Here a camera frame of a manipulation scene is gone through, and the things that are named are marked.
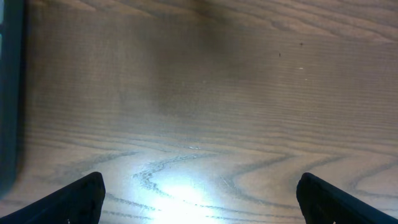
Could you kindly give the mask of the grey plastic mesh basket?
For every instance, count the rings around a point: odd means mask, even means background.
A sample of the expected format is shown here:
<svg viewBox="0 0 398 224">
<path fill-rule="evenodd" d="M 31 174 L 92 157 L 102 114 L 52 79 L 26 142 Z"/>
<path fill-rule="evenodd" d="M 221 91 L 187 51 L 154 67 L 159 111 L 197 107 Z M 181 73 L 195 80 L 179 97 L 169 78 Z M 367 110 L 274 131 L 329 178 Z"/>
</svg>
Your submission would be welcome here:
<svg viewBox="0 0 398 224">
<path fill-rule="evenodd" d="M 10 191 L 17 173 L 24 8 L 24 0 L 1 0 L 1 197 Z"/>
</svg>

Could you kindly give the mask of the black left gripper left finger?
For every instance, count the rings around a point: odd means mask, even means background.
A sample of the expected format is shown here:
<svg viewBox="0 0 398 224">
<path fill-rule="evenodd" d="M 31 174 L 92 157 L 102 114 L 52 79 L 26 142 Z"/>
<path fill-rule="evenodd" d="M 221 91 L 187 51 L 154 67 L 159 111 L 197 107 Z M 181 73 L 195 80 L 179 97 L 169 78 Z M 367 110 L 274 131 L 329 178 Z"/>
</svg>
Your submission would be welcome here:
<svg viewBox="0 0 398 224">
<path fill-rule="evenodd" d="M 62 189 L 1 218 L 1 224 L 97 224 L 106 189 L 92 172 Z"/>
</svg>

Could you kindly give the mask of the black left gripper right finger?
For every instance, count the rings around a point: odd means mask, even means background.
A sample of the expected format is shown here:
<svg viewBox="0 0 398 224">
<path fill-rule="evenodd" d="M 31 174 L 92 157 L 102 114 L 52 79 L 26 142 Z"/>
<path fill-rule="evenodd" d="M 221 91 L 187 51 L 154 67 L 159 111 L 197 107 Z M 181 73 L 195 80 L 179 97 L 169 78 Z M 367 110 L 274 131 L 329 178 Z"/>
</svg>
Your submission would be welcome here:
<svg viewBox="0 0 398 224">
<path fill-rule="evenodd" d="M 306 172 L 296 198 L 306 224 L 397 224 L 397 219 Z"/>
</svg>

